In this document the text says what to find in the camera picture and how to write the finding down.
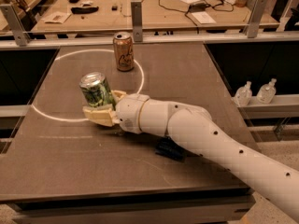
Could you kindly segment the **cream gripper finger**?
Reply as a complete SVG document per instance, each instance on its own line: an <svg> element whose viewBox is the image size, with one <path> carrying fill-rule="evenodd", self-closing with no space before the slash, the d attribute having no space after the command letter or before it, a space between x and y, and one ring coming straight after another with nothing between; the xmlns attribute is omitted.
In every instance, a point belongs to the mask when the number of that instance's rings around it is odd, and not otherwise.
<svg viewBox="0 0 299 224"><path fill-rule="evenodd" d="M112 97L114 100L114 104L116 105L122 98L124 98L127 93L125 91L117 91L117 90L112 90Z"/></svg>
<svg viewBox="0 0 299 224"><path fill-rule="evenodd" d="M120 120L112 105L103 105L99 107L84 106L82 108L85 117L96 124L112 127L119 124Z"/></svg>

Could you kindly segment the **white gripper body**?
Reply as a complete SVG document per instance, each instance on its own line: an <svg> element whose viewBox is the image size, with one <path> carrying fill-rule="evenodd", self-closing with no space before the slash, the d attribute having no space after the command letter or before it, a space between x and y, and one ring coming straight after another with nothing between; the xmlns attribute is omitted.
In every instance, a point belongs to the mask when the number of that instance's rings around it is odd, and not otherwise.
<svg viewBox="0 0 299 224"><path fill-rule="evenodd" d="M144 94L126 95L116 104L116 114L120 121L120 127L129 133L141 133L139 126L139 115L142 106L150 97Z"/></svg>

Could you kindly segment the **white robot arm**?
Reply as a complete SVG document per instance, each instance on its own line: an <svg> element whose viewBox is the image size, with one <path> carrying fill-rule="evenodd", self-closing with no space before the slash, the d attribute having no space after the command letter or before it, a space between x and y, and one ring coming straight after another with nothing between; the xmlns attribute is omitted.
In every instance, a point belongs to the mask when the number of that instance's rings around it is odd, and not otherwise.
<svg viewBox="0 0 299 224"><path fill-rule="evenodd" d="M83 113L103 126L118 124L129 133L170 137L180 147L230 171L299 222L299 172L235 141L203 107L122 93L116 105L85 106Z"/></svg>

